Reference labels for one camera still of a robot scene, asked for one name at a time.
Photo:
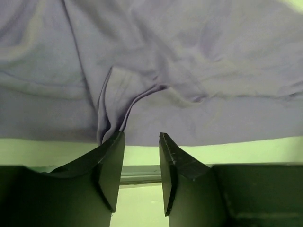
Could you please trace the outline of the purple t shirt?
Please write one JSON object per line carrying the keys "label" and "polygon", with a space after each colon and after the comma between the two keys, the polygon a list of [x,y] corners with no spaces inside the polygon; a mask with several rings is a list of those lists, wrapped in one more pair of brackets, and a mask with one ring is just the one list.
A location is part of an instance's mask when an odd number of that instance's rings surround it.
{"label": "purple t shirt", "polygon": [[302,136],[303,14],[280,0],[3,0],[0,135],[131,146]]}

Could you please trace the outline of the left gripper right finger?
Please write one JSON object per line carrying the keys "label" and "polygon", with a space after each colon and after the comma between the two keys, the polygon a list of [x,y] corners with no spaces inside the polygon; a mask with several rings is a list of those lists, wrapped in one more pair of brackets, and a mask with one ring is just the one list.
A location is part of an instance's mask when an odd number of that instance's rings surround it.
{"label": "left gripper right finger", "polygon": [[167,134],[159,135],[160,172],[164,202],[164,214],[169,216],[176,197],[179,179],[182,175],[194,181],[201,177],[210,167],[181,149]]}

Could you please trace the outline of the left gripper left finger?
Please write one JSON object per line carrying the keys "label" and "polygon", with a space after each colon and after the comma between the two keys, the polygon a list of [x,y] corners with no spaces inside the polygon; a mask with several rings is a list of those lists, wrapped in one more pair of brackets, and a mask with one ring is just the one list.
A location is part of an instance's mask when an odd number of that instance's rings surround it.
{"label": "left gripper left finger", "polygon": [[89,174],[106,207],[116,211],[125,153],[125,134],[115,132],[97,148],[50,172],[51,176],[73,178]]}

